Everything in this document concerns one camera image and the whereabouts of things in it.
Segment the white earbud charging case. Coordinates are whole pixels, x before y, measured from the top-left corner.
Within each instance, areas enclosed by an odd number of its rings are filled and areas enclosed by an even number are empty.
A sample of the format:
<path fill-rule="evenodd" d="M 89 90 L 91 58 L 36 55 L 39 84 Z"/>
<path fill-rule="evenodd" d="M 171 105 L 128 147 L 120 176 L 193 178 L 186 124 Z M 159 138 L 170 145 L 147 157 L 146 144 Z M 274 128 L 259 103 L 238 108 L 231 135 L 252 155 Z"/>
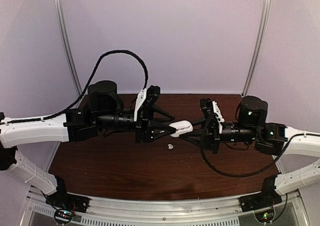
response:
<path fill-rule="evenodd" d="M 170 127 L 175 128 L 175 132 L 170 134 L 174 138 L 178 138 L 182 134 L 186 134 L 193 131 L 193 125 L 190 121 L 182 120 L 169 124 Z"/>

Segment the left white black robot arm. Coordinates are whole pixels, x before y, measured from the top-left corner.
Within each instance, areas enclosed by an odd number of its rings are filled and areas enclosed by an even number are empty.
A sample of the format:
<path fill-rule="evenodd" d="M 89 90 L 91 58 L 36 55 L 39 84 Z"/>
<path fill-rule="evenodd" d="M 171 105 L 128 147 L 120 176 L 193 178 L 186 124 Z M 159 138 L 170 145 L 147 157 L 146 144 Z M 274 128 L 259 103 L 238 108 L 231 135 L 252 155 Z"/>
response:
<path fill-rule="evenodd" d="M 25 183 L 30 183 L 61 208 L 72 204 L 65 182 L 46 173 L 18 152 L 17 146 L 39 142 L 79 142 L 111 133 L 135 132 L 137 143 L 149 143 L 177 130 L 167 125 L 174 116 L 155 105 L 160 88 L 151 86 L 137 96 L 135 110 L 125 110 L 113 81 L 99 81 L 88 87 L 87 103 L 83 108 L 64 110 L 58 116 L 12 119 L 0 115 L 0 169 L 12 171 Z"/>

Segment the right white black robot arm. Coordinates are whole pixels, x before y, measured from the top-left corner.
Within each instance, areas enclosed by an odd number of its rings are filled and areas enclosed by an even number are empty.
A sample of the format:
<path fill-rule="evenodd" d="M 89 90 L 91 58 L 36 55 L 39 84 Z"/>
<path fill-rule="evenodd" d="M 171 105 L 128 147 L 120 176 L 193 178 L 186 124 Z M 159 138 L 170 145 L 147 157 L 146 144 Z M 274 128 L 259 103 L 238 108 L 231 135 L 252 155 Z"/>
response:
<path fill-rule="evenodd" d="M 225 122 L 215 101 L 202 99 L 200 109 L 204 119 L 182 129 L 179 138 L 200 148 L 203 161 L 216 173 L 231 178 L 246 178 L 260 174 L 272 167 L 282 155 L 297 154 L 320 156 L 320 135 L 299 130 L 280 123 L 266 122 L 268 103 L 255 96 L 245 96 L 238 104 L 235 121 Z M 254 144 L 260 153 L 274 156 L 274 160 L 252 173 L 231 174 L 216 168 L 206 157 L 205 151 L 216 154 L 221 143 Z"/>

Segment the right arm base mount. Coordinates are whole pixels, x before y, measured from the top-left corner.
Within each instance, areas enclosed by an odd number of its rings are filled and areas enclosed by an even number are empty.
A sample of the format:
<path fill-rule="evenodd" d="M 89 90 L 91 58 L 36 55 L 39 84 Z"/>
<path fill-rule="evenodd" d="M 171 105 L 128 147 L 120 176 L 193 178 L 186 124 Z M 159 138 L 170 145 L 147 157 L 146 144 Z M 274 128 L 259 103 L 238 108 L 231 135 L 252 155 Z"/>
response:
<path fill-rule="evenodd" d="M 275 205 L 282 202 L 277 193 L 257 193 L 239 198 L 243 213 L 253 212 L 254 218 L 260 224 L 271 224 L 276 219 Z"/>

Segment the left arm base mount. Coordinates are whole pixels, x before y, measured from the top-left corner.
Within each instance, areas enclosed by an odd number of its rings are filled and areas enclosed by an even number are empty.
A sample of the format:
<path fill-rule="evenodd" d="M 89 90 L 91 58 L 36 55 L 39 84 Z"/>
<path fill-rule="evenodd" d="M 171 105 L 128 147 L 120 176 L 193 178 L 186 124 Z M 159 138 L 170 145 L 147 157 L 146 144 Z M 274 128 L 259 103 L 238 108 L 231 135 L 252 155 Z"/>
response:
<path fill-rule="evenodd" d="M 43 194 L 45 202 L 54 209 L 53 219 L 58 225 L 69 224 L 76 218 L 76 213 L 86 213 L 90 199 L 74 194 L 52 195 Z"/>

